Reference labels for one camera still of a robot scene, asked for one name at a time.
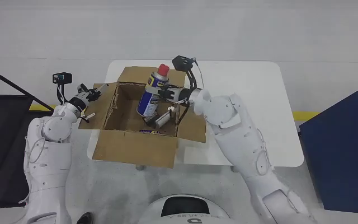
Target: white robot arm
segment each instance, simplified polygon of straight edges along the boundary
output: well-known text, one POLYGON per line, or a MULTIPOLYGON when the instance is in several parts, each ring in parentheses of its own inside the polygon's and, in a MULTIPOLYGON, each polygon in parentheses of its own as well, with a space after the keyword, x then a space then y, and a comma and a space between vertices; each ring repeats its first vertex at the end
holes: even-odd
POLYGON ((238 95, 211 97, 207 90, 195 89, 189 103, 196 115, 204 116, 223 154, 243 176, 264 223, 316 223, 297 194, 272 172, 261 132, 238 95))
POLYGON ((82 84, 78 94, 57 106, 52 116, 31 121, 23 163, 29 202, 22 223, 72 223, 65 207, 65 184, 72 161, 71 126, 106 87, 88 90, 82 84))

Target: cable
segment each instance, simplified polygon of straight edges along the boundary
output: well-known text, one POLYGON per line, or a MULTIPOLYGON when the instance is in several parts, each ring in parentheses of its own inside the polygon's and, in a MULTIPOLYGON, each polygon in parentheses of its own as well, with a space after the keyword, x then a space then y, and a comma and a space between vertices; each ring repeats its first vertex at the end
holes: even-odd
POLYGON ((201 84, 202 84, 202 88, 204 89, 204 88, 205 88, 205 86, 204 86, 204 80, 203 80, 203 78, 202 78, 201 69, 200 69, 200 67, 199 67, 199 64, 198 64, 198 63, 197 63, 197 61, 196 61, 196 58, 193 58, 193 60, 194 60, 194 62, 195 62, 195 64, 196 64, 197 68, 199 69, 199 72, 200 72, 200 78, 201 78, 201 84))
POLYGON ((32 147, 31 147, 31 149, 30 149, 30 154, 29 154, 29 163, 34 164, 34 163, 40 158, 40 156, 41 156, 41 154, 42 154, 42 152, 43 152, 43 150, 44 150, 44 148, 45 148, 45 142, 46 142, 46 141, 45 141, 45 138, 42 137, 42 138, 39 138, 38 140, 36 140, 36 142, 32 145, 32 147), (36 143, 38 143, 38 142, 41 141, 41 140, 44 140, 43 146, 41 147, 41 151, 40 151, 39 155, 37 156, 37 158, 36 158, 34 161, 31 161, 32 151, 34 150, 36 143))
POLYGON ((266 142, 265 142, 265 140, 263 138, 262 132, 258 128, 257 128, 257 130, 261 135, 261 141, 263 143, 263 150, 261 152, 259 152, 258 155, 257 155, 256 162, 255 162, 256 171, 260 176, 265 176, 268 173, 268 171, 269 171, 269 169, 271 167, 271 163, 270 163, 270 159, 269 159, 269 154, 267 153, 266 142), (266 168, 265 172, 260 172, 260 170, 258 169, 258 165, 257 165, 258 159, 260 158, 262 153, 265 153, 266 162, 267 162, 267 168, 266 168))
POLYGON ((60 103, 61 103, 61 105, 63 105, 64 103, 65 103, 65 97, 63 96, 63 94, 61 93, 61 90, 60 90, 60 86, 59 85, 57 85, 57 90, 58 90, 58 94, 60 94, 61 95, 61 97, 62 97, 62 101, 59 99, 59 101, 60 101, 60 103))
MULTIPOLYGON (((25 137, 25 140, 26 140, 26 148, 30 148, 30 144, 29 144, 29 140, 27 139, 27 136, 25 137)), ((41 156, 44 148, 47 148, 45 147, 45 138, 42 137, 42 138, 39 138, 38 140, 36 140, 36 142, 32 145, 30 151, 26 152, 27 155, 27 165, 26 165, 26 170, 24 170, 24 173, 25 173, 25 176, 26 176, 26 179, 29 179, 29 177, 31 177, 30 172, 29 172, 29 164, 34 164, 41 156), (31 154, 32 154, 32 151, 34 150, 35 148, 35 145, 36 143, 38 143, 40 140, 44 140, 44 143, 43 143, 43 146, 41 147, 41 151, 38 155, 38 157, 34 160, 34 161, 30 161, 31 160, 31 154)), ((31 180, 28 181, 29 182, 29 193, 27 194, 26 198, 24 198, 23 200, 19 201, 18 203, 21 204, 23 202, 26 202, 26 200, 28 199, 28 197, 30 196, 30 193, 32 191, 32 184, 31 184, 31 180)))

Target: cardboard box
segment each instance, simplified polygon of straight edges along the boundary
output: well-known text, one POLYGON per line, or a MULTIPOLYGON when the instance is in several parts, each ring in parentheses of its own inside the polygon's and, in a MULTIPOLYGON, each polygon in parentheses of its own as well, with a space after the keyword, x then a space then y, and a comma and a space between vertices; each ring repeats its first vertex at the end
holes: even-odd
MULTIPOLYGON (((168 122, 162 134, 141 133, 139 130, 155 130, 148 127, 136 112, 150 74, 158 68, 126 67, 116 83, 109 83, 107 91, 91 102, 86 114, 96 113, 89 123, 81 121, 79 129, 100 129, 93 154, 94 160, 125 162, 173 168, 179 138, 205 142, 206 122, 202 116, 189 109, 182 122, 176 126, 168 122)), ((185 73, 170 70, 170 84, 184 86, 185 73)), ((157 112, 162 115, 170 103, 160 102, 157 112)), ((181 106, 177 118, 183 113, 181 106)))

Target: gray floor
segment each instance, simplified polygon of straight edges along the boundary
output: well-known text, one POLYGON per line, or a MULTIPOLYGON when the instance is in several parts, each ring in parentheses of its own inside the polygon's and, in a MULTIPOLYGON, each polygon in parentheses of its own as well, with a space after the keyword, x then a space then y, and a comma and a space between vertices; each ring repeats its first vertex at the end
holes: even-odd
MULTIPOLYGON (((66 203, 73 223, 87 211, 95 213, 96 223, 136 223, 152 201, 180 193, 212 200, 238 223, 260 222, 242 177, 227 166, 180 165, 137 171, 132 164, 88 159, 89 138, 90 131, 74 128, 72 167, 66 184, 66 203)), ((297 168, 276 168, 275 172, 302 197, 319 223, 357 223, 356 213, 322 209, 305 163, 297 168)), ((1 223, 8 224, 21 214, 21 208, 0 209, 1 223)))

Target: spray can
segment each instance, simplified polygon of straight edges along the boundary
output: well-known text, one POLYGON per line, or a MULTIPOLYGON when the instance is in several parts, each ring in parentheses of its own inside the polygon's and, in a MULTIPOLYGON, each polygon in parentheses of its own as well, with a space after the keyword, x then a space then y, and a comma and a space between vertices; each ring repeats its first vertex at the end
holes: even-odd
MULTIPOLYGON (((168 83, 167 77, 169 67, 165 64, 161 64, 158 68, 158 72, 153 72, 148 80, 147 85, 153 87, 161 87, 168 83)), ((137 112, 141 116, 153 116, 156 112, 159 103, 159 96, 145 92, 139 101, 137 112)))

